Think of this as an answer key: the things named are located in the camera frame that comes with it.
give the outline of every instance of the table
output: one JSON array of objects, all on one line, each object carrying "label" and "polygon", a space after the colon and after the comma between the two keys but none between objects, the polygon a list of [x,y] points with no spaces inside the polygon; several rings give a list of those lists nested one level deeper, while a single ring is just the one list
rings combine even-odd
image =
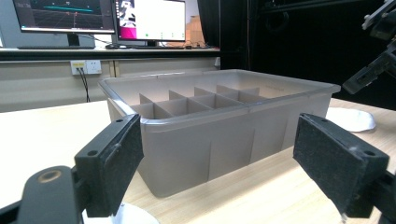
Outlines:
[{"label": "table", "polygon": [[[390,155],[396,168],[396,111],[332,99],[330,106],[370,112],[377,127],[358,137]],[[110,123],[106,102],[0,114],[0,207],[20,199],[26,179],[44,168],[74,165],[74,155]],[[342,223],[333,203],[291,157],[292,147],[167,198],[154,197],[136,173],[124,201],[162,223]],[[377,223],[349,218],[347,223]]]}]

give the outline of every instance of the power outlet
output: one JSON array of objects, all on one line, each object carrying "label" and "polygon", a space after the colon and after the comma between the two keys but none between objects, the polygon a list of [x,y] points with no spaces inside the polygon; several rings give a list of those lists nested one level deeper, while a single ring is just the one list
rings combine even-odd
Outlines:
[{"label": "power outlet", "polygon": [[70,66],[72,68],[73,75],[87,73],[87,65],[85,61],[70,61]]},{"label": "power outlet", "polygon": [[102,74],[102,65],[99,60],[89,60],[87,64],[87,74]]}]

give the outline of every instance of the keyboard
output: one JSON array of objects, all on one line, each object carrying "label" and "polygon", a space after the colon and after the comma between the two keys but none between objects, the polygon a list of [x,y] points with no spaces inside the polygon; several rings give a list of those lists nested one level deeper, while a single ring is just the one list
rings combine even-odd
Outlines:
[{"label": "keyboard", "polygon": [[160,46],[133,46],[133,49],[184,49],[183,47]]},{"label": "keyboard", "polygon": [[90,46],[18,46],[17,49],[94,49]]}]

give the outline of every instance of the monitor screen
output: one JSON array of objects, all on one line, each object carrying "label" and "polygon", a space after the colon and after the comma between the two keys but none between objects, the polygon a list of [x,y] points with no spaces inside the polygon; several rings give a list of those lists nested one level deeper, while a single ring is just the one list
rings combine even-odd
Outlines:
[{"label": "monitor screen", "polygon": [[22,32],[115,34],[110,0],[13,0]]},{"label": "monitor screen", "polygon": [[115,4],[118,40],[186,40],[184,1],[115,0]]}]

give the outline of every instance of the translucent plastic bin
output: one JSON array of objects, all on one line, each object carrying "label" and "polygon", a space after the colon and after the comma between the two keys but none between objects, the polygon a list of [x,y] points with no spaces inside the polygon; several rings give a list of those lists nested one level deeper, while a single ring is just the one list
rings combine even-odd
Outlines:
[{"label": "translucent plastic bin", "polygon": [[340,87],[244,70],[108,78],[112,120],[139,113],[138,172],[166,197],[291,147],[300,113],[326,116]]}]

